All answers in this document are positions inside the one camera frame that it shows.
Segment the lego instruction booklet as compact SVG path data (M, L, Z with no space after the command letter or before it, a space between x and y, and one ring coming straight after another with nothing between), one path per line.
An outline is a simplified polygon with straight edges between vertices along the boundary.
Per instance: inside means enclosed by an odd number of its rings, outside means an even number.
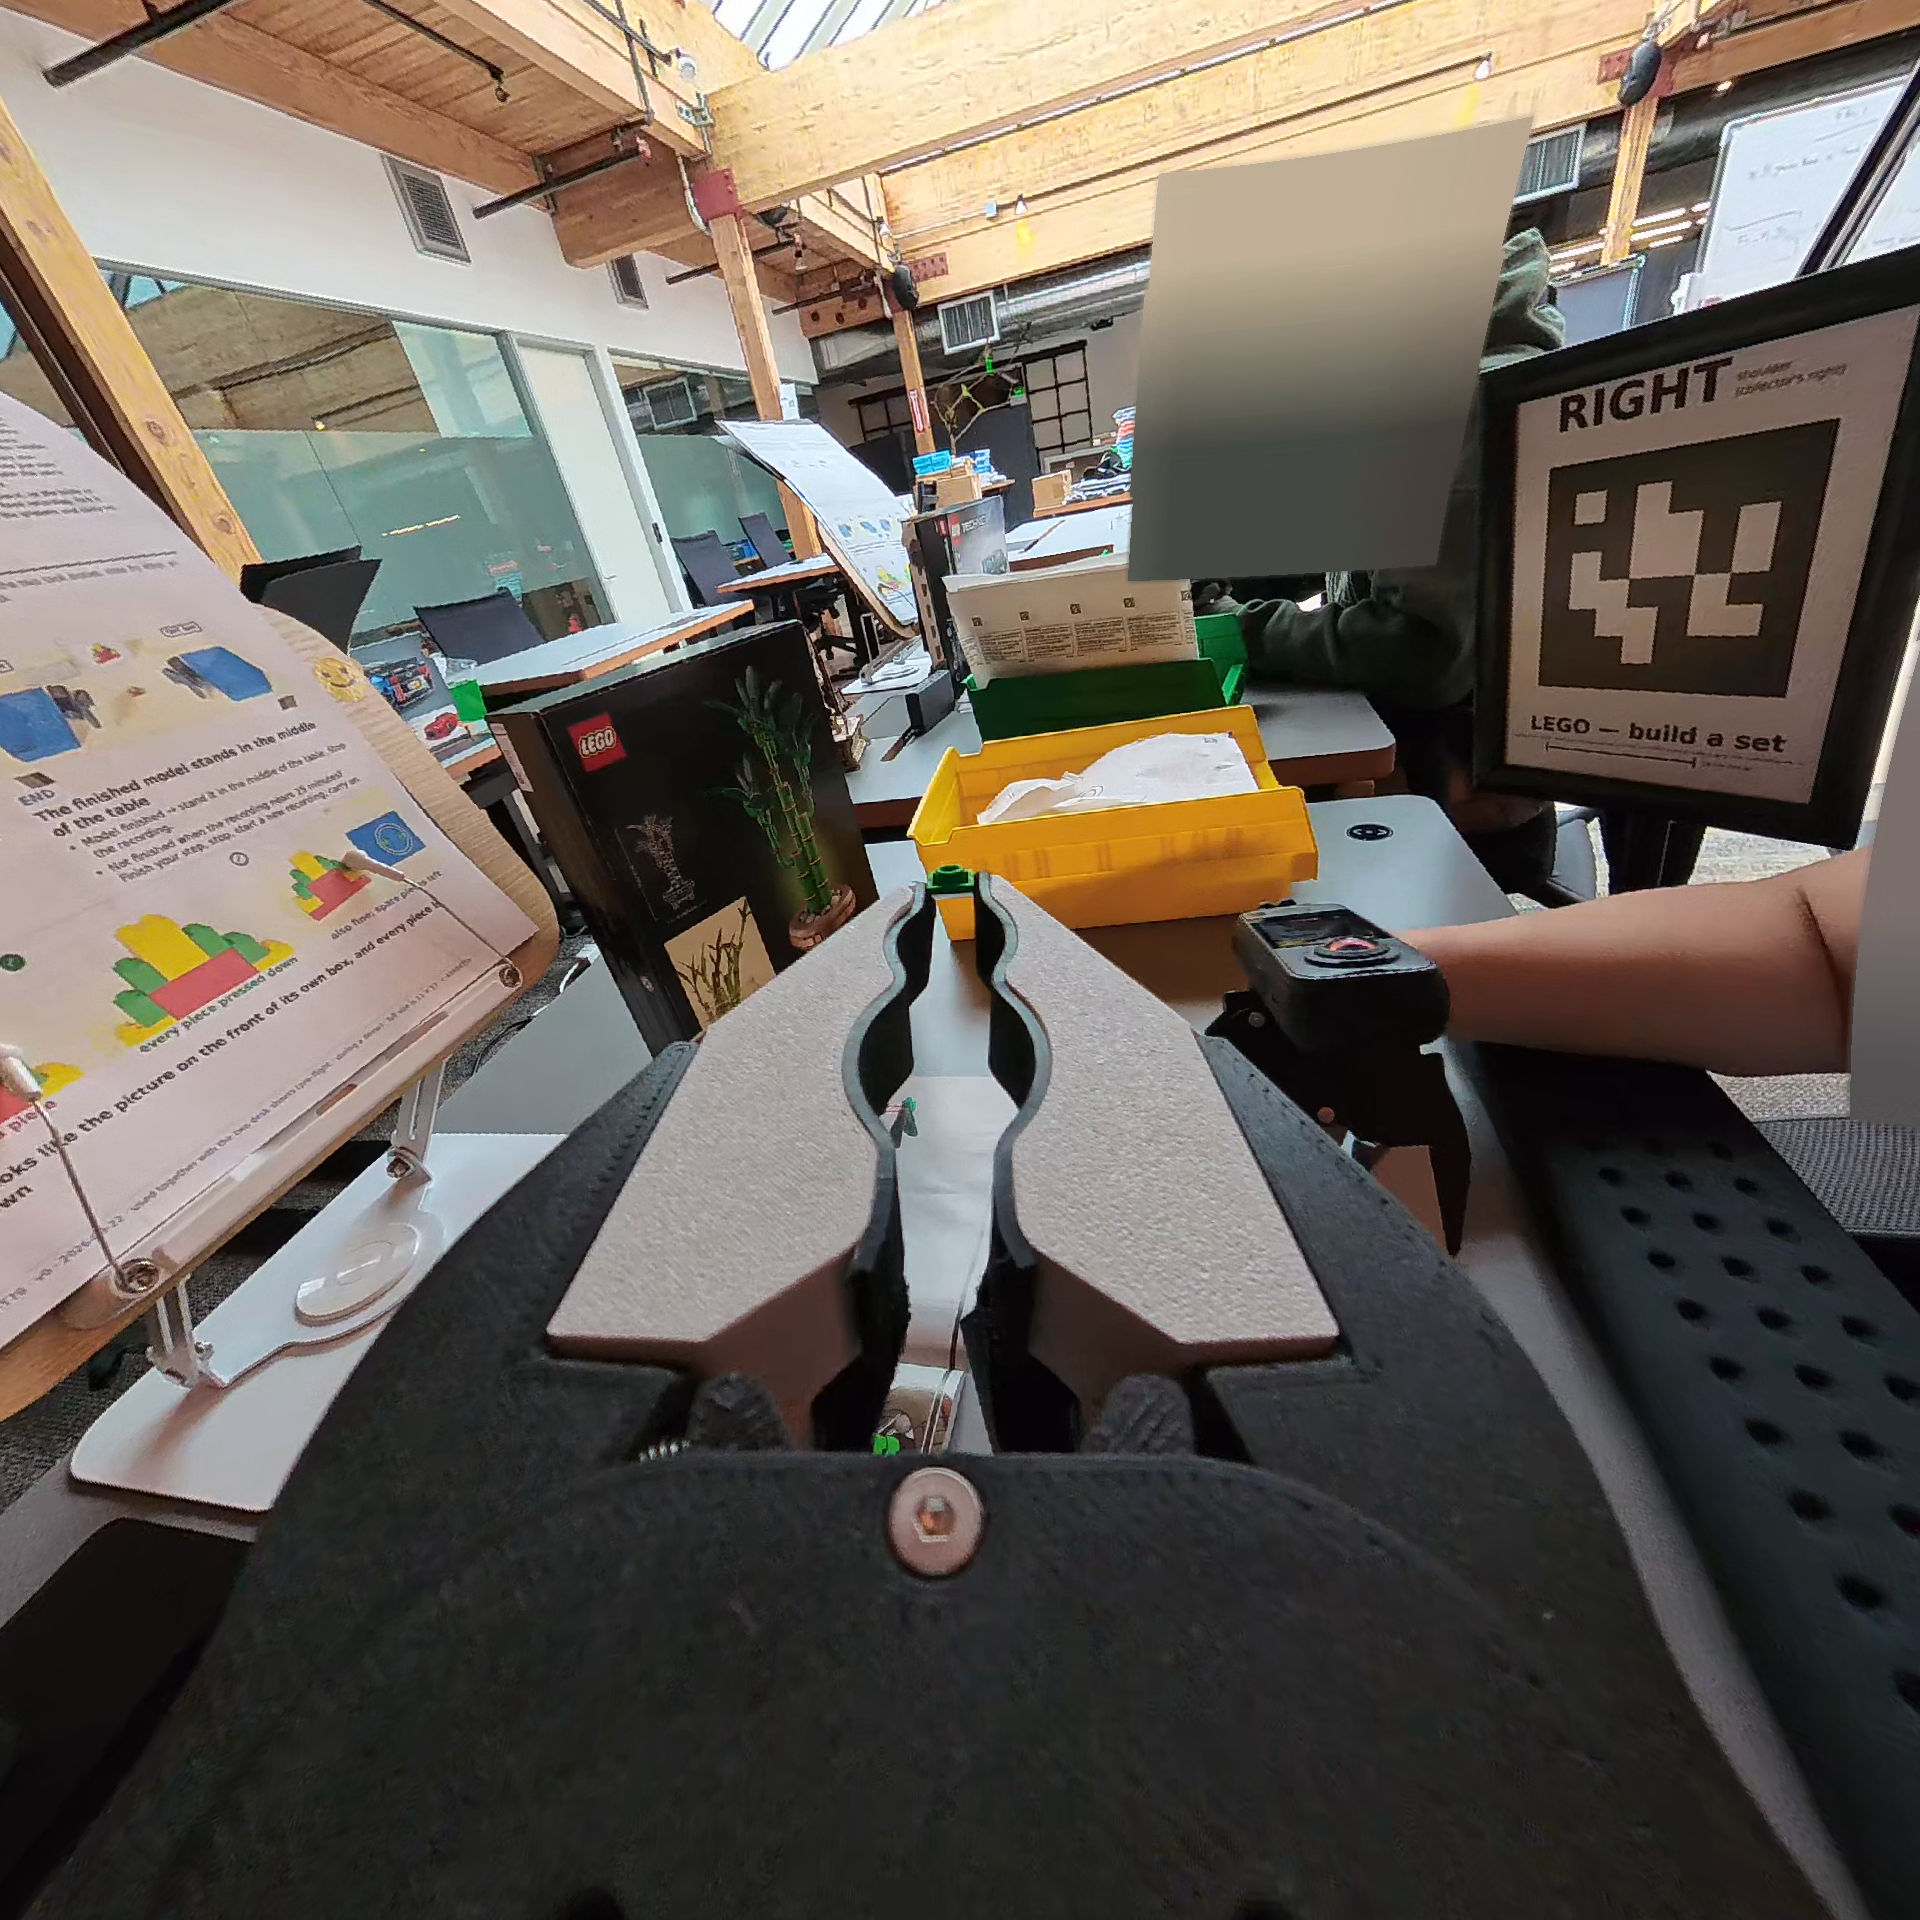
M903 1359L967 1368L963 1320L991 1257L995 1150L1016 1110L985 1073L914 1071L900 1097L914 1104L914 1127L897 1144Z

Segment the yellow plastic bin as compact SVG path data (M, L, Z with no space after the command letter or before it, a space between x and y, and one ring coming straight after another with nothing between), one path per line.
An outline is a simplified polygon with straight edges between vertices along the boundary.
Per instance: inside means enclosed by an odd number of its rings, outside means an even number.
M1105 754L1157 736L1225 744L1245 791L985 820L1013 784L1083 775ZM1306 796L1271 775L1245 709L946 752L908 834L927 872L960 866L995 874L1071 928L1231 918L1290 898L1321 866Z

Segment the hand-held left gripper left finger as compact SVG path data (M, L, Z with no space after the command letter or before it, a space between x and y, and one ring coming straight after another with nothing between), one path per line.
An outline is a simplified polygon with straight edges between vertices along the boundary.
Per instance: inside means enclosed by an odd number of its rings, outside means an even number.
M689 1050L546 1322L555 1352L763 1383L800 1446L874 1450L906 1346L897 1137L930 898L891 890Z

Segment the framed marker sign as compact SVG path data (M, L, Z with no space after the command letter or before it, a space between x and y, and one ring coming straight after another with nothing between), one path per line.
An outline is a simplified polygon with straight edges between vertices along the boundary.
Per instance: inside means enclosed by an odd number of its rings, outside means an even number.
M1847 847L1915 610L1919 253L1497 370L1474 775Z

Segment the black toy set box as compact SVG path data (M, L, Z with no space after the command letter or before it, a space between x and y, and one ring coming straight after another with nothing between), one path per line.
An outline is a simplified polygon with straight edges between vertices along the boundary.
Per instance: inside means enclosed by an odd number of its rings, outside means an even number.
M965 680L970 662L954 623L948 584L954 575L1008 572L1001 496L909 514L900 521L900 536L929 650Z

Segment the green plastic bin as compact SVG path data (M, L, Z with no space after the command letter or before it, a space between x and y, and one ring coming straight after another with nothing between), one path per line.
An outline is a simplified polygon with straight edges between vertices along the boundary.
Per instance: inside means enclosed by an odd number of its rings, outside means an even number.
M1199 616L1196 647L1196 656L1185 661L1115 662L991 684L970 679L976 728L983 740L1001 740L1237 705L1248 662L1237 616Z

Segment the black lego set box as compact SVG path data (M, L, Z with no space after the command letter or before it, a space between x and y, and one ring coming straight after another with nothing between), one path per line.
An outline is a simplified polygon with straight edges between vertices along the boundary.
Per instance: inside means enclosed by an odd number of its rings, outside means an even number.
M799 621L549 690L493 728L652 1050L875 903Z

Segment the wood-edged office desk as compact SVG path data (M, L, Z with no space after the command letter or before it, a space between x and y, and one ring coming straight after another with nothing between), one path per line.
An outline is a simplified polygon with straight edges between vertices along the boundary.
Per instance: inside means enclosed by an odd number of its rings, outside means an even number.
M490 705L583 685L649 656L671 653L696 640L724 632L753 613L753 598L736 598L732 605L691 613L647 631L629 621L613 621L482 662L479 685L485 690Z

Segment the white wall vent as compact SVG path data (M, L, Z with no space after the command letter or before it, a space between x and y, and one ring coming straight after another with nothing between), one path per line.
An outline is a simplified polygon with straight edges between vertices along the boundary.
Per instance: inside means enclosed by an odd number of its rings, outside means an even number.
M472 262L464 228L440 173L411 159L381 153L400 216L421 255Z

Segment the curved instruction sheet stand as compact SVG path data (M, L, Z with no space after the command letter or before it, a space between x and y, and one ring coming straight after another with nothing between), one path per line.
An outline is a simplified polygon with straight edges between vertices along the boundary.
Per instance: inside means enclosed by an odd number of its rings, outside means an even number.
M893 632L919 636L897 493L815 421L724 421L722 432L799 497L861 602Z

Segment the wooden document stand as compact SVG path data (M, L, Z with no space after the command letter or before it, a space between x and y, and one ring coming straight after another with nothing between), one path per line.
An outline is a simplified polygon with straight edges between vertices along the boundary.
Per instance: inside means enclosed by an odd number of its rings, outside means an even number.
M546 889L357 662L288 614L267 620L392 778L535 928L447 1013L404 1017L395 1042L346 1089L328 1092L185 1208L149 1232L109 1234L120 1268L89 1278L5 1346L5 1413L13 1413L120 1332L141 1328L159 1352L154 1368L51 1471L65 1495L139 1513L265 1516L364 1348L451 1244L560 1141L435 1133L447 1057L559 954L559 909ZM387 1158L357 1174L196 1328L188 1278L393 1101Z

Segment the white paper bags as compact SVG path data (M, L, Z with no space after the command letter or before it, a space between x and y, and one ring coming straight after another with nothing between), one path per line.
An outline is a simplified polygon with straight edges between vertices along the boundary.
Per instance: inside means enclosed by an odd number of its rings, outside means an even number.
M971 680L1058 676L1199 657L1186 583L1137 583L1128 565L952 575L948 613Z

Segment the crumpled white paper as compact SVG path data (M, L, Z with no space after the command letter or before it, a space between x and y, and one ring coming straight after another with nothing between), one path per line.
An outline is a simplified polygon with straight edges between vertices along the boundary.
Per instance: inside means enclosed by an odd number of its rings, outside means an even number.
M1081 773L1027 776L978 808L978 825L1013 825L1095 808L1231 800L1259 789L1257 770L1231 730L1154 734L1128 740Z

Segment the printed instruction sheet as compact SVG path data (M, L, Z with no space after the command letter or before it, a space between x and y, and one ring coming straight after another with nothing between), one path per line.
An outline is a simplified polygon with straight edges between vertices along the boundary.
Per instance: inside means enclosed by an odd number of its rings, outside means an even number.
M5 398L5 1346L530 918L138 487Z

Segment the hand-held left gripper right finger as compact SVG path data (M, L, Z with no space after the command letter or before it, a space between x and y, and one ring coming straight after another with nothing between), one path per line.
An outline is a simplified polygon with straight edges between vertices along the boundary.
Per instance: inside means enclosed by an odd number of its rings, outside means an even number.
M1016 1101L965 1318L995 1449L1076 1449L1130 1375L1335 1354L1223 1046L1010 881L976 874L975 903L991 1066Z

